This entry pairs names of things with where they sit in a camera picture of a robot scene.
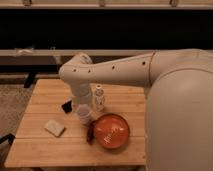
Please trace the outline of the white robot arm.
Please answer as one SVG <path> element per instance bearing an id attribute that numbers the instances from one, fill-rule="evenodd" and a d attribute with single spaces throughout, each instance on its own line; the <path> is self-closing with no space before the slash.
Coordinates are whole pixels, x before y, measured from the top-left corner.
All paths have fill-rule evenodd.
<path id="1" fill-rule="evenodd" d="M 142 87 L 147 171 L 213 171 L 213 53 L 154 51 L 93 63 L 78 53 L 59 69 L 78 103 L 92 83 Z"/>

